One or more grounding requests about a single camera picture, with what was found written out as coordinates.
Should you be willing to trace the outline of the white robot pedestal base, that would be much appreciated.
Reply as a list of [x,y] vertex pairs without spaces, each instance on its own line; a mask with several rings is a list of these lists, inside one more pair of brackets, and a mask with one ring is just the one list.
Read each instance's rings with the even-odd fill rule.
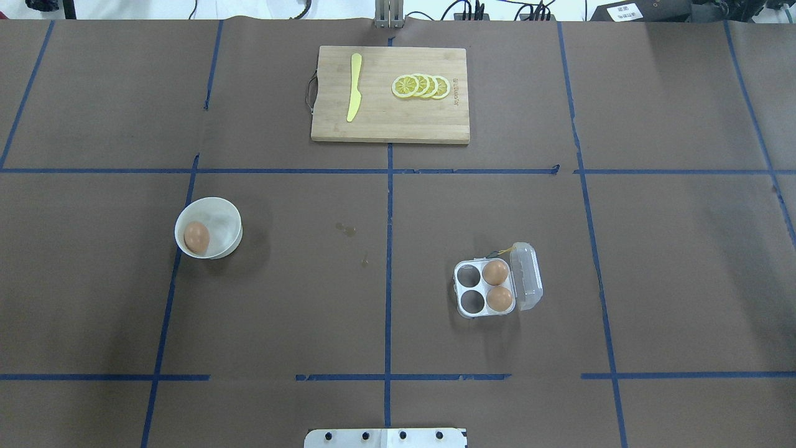
[[317,429],[304,447],[467,447],[465,429],[454,427]]

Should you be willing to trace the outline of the brown egg in box rear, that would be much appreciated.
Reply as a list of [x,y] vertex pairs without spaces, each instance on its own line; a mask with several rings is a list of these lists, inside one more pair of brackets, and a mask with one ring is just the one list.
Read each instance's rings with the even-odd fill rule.
[[501,286],[509,277],[508,264],[501,259],[492,259],[484,264],[481,275],[490,286]]

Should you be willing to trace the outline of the clear plastic egg box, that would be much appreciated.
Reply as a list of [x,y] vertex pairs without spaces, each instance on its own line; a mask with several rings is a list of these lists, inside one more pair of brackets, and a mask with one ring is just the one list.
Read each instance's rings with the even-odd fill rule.
[[[514,295],[514,306],[509,312],[497,313],[486,303],[492,287],[481,275],[484,264],[492,259],[501,259],[508,264],[509,277],[501,286]],[[528,242],[514,242],[505,250],[490,253],[485,258],[475,258],[456,264],[452,279],[456,307],[461,317],[503,317],[514,310],[530,310],[539,303],[544,294],[537,253]]]

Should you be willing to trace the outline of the bamboo cutting board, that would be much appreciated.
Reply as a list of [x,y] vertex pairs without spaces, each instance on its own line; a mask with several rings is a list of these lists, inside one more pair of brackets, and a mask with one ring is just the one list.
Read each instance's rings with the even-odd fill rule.
[[[353,122],[349,108],[350,58],[362,55],[361,105]],[[324,45],[316,70],[311,139],[318,142],[375,144],[454,144],[470,142],[466,50],[430,47],[364,47]],[[446,77],[449,95],[397,98],[392,83],[402,75],[423,73]]]

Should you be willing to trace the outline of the white bowl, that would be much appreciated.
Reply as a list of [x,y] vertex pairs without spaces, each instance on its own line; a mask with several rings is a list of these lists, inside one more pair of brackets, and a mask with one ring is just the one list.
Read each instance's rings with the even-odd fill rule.
[[[202,222],[210,232],[210,244],[204,257],[188,252],[183,244],[183,230],[191,221]],[[177,216],[174,239],[181,252],[196,259],[221,259],[237,249],[243,238],[241,213],[230,201],[220,197],[200,198],[188,204]]]

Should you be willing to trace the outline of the brown egg in box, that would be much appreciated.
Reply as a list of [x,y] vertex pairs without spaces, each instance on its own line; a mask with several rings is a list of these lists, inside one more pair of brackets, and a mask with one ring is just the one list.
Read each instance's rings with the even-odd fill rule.
[[491,310],[497,313],[506,313],[514,306],[514,295],[506,287],[492,287],[487,293],[486,303]]
[[492,259],[484,264],[481,275],[490,286],[501,286],[509,277],[508,264],[501,259]]

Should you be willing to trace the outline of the yellow plastic knife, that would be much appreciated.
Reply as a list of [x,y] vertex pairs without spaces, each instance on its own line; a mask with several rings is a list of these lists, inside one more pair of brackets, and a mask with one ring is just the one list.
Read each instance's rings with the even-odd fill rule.
[[346,121],[353,122],[356,114],[360,110],[361,105],[361,92],[359,90],[360,74],[362,66],[362,55],[354,53],[350,58],[350,91],[349,91],[349,104],[346,114]]

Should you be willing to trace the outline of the brown egg in box front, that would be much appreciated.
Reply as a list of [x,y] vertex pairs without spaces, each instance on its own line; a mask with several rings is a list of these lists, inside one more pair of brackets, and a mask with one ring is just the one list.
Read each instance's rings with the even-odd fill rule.
[[487,293],[486,303],[491,310],[497,313],[506,313],[514,306],[514,295],[506,287],[492,287]]

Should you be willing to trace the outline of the brown egg from bowl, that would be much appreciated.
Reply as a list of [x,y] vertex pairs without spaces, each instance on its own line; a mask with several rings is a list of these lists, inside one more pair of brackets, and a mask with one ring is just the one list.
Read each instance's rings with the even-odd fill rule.
[[182,238],[188,252],[200,257],[204,257],[210,246],[210,231],[202,222],[189,222],[183,230]]

